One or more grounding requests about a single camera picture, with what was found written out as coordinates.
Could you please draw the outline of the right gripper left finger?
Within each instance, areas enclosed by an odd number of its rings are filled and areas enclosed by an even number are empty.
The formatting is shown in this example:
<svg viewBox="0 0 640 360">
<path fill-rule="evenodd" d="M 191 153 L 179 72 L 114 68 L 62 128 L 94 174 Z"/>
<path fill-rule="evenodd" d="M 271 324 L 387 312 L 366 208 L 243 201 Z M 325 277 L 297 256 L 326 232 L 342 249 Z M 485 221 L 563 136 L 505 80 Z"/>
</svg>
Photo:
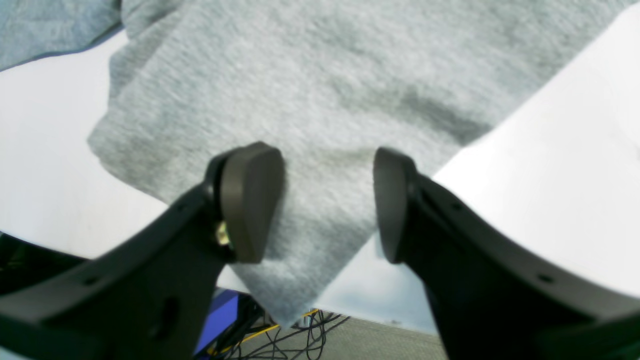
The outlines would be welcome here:
<svg viewBox="0 0 640 360">
<path fill-rule="evenodd" d="M 212 158 L 117 248 L 1 296 L 1 346 L 32 360 L 189 360 L 228 264 L 259 264 L 285 178 L 264 142 Z"/>
</svg>

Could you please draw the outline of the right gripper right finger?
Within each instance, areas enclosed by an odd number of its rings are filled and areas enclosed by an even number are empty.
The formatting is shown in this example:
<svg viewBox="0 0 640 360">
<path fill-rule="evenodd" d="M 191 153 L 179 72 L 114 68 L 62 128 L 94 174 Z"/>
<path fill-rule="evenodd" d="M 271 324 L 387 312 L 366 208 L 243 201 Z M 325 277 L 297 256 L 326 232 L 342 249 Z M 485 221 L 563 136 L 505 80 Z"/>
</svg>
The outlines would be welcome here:
<svg viewBox="0 0 640 360">
<path fill-rule="evenodd" d="M 523 248 L 400 151 L 378 148 L 373 178 L 384 255 L 422 281 L 448 358 L 639 358 L 637 297 Z"/>
</svg>

